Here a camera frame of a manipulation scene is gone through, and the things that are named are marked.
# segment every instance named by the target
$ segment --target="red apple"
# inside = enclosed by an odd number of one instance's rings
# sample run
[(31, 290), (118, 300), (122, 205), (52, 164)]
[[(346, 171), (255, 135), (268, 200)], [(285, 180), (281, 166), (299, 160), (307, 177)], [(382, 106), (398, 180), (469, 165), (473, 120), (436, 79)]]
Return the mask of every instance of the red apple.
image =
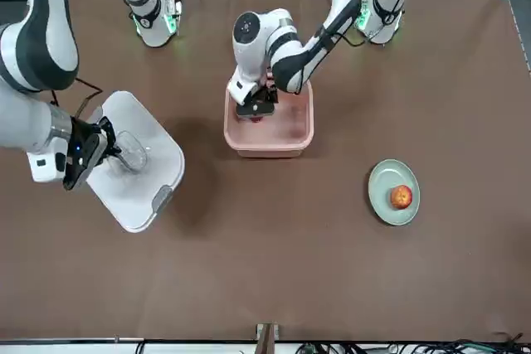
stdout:
[(395, 209), (406, 209), (412, 201), (413, 193), (408, 186), (396, 186), (391, 190), (391, 204)]

